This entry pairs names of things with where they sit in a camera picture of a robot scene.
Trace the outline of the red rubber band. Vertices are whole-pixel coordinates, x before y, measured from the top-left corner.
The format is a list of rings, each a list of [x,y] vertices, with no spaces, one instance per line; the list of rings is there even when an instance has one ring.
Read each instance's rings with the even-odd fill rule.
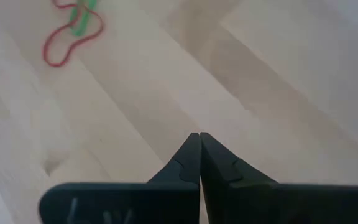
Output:
[[[56,30],[54,30],[45,40],[44,44],[43,44],[43,48],[42,48],[42,58],[44,60],[44,62],[49,65],[50,67],[62,67],[64,66],[70,59],[70,55],[73,53],[73,51],[79,47],[80,45],[89,42],[97,37],[99,37],[103,31],[104,31],[104,21],[102,19],[102,17],[93,9],[92,11],[90,11],[90,13],[92,15],[94,15],[97,20],[99,21],[99,28],[98,30],[90,35],[83,35],[81,36],[80,39],[74,41],[69,47],[68,50],[65,54],[65,56],[63,57],[63,59],[60,62],[52,62],[49,59],[49,49],[52,45],[52,42],[54,40],[54,38],[61,33],[62,31],[64,31],[65,29],[70,29],[71,27],[73,27],[79,20],[80,15],[82,12],[84,12],[84,9],[77,5],[76,2],[71,2],[71,3],[67,3],[67,4],[60,4],[58,2],[58,0],[51,0],[52,4],[57,8],[57,9],[72,9],[71,10],[71,14],[69,17],[69,21],[67,24],[60,26],[59,28],[57,28]]]

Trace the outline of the green rubber band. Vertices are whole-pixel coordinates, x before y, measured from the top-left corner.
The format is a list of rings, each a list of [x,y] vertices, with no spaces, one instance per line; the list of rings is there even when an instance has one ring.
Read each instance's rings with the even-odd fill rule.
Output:
[[[90,11],[95,8],[97,1],[98,0],[77,0],[77,5],[81,6],[84,12],[81,13],[78,22],[70,28],[74,36],[81,37],[85,34],[91,16]]]

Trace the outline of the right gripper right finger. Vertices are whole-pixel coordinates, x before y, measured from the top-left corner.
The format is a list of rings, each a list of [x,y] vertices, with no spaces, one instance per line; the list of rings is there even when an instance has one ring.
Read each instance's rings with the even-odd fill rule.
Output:
[[[200,138],[210,224],[358,224],[358,186],[279,183],[212,135]]]

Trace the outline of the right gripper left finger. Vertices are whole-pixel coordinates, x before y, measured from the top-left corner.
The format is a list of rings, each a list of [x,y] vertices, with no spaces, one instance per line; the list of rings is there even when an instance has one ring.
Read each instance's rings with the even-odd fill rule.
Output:
[[[201,138],[191,133],[144,183],[69,182],[39,200],[42,224],[198,224]]]

